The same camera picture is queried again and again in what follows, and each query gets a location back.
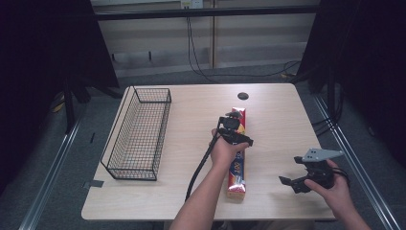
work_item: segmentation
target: gray floor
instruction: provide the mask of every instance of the gray floor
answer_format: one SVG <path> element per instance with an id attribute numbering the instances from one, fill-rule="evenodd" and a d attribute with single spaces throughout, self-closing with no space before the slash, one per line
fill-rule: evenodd
<path id="1" fill-rule="evenodd" d="M 280 74 L 254 77 L 255 75 L 270 75 L 282 68 L 283 65 L 278 64 L 217 69 L 215 73 L 224 74 L 224 76 L 210 77 L 210 80 L 220 83 L 286 82 L 286 79 L 282 78 Z M 212 73 L 212 71 L 205 70 L 205 73 Z M 192 71 L 121 77 L 119 81 L 121 88 L 118 91 L 122 92 L 129 85 L 213 83 Z M 313 95 L 307 90 L 306 82 L 298 83 L 296 86 L 310 121 L 322 120 L 323 117 Z M 90 103 L 76 103 L 76 111 L 83 111 L 82 121 L 36 228 L 161 229 L 162 223 L 159 222 L 89 222 L 81 218 L 81 207 L 87 195 L 87 190 L 82 188 L 82 185 L 93 178 L 120 103 L 120 100 L 109 98 L 97 90 L 89 89 L 89 92 L 93 96 Z M 368 124 L 348 101 L 344 101 L 343 115 L 339 125 L 397 221 L 403 228 L 406 228 L 404 218 L 406 217 L 406 198 L 403 195 L 406 189 L 404 183 L 406 170 L 394 161 L 384 143 L 370 136 Z M 58 113 L 49 113 L 42 128 L 42 136 L 35 151 L 31 154 L 31 159 L 27 161 L 20 175 L 0 197 L 0 229 L 17 229 L 20 226 L 53 163 L 64 138 L 65 126 L 63 110 Z M 330 132 L 319 136 L 319 141 L 324 149 L 339 149 Z M 373 229 L 385 229 L 370 199 L 352 172 L 350 164 L 344 157 L 337 158 L 336 162 L 350 174 L 351 195 L 361 215 Z M 343 226 L 337 221 L 317 222 L 316 229 L 343 229 Z"/>

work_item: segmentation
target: table hole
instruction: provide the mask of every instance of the table hole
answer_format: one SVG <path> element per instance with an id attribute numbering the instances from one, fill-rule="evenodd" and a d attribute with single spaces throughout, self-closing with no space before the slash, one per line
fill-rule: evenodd
<path id="1" fill-rule="evenodd" d="M 249 98 L 248 94 L 244 92 L 240 92 L 237 96 L 240 100 L 247 100 Z"/>

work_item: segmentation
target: hand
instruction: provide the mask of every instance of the hand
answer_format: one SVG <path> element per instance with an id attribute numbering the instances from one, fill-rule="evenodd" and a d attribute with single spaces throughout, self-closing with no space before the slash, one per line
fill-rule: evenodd
<path id="1" fill-rule="evenodd" d="M 215 135 L 215 128 L 212 130 L 212 135 Z M 248 147 L 248 143 L 230 145 L 220 136 L 211 152 L 213 167 L 229 169 L 231 163 L 236 158 L 236 153 L 238 151 L 245 150 Z"/>
<path id="2" fill-rule="evenodd" d="M 329 159 L 327 163 L 333 168 L 338 168 L 337 164 Z M 305 180 L 304 184 L 325 199 L 337 219 L 345 219 L 357 212 L 350 197 L 347 180 L 342 175 L 334 175 L 334 186 L 329 190 L 310 179 Z"/>

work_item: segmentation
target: snack package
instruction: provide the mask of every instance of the snack package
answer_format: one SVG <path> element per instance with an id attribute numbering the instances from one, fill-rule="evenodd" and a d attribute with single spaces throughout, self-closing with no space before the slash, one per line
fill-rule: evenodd
<path id="1" fill-rule="evenodd" d="M 245 108 L 233 107 L 233 112 L 239 111 L 242 118 L 239 119 L 240 125 L 238 133 L 245 134 Z M 236 158 L 230 165 L 227 197 L 232 199 L 244 199 L 245 197 L 245 176 L 244 176 L 245 152 L 239 151 Z"/>

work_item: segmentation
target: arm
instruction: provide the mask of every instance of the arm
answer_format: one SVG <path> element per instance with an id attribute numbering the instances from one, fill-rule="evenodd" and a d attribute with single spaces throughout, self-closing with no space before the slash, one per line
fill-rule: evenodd
<path id="1" fill-rule="evenodd" d="M 327 162 L 331 167 L 338 168 L 331 160 Z M 305 180 L 304 184 L 325 199 L 334 216 L 344 223 L 346 229 L 371 229 L 356 211 L 350 197 L 349 186 L 343 176 L 335 174 L 334 186 L 329 190 L 309 179 Z"/>
<path id="2" fill-rule="evenodd" d="M 218 138 L 211 152 L 212 168 L 182 206 L 170 230 L 211 229 L 224 177 L 236 153 L 246 148 L 248 143 L 232 146 Z"/>

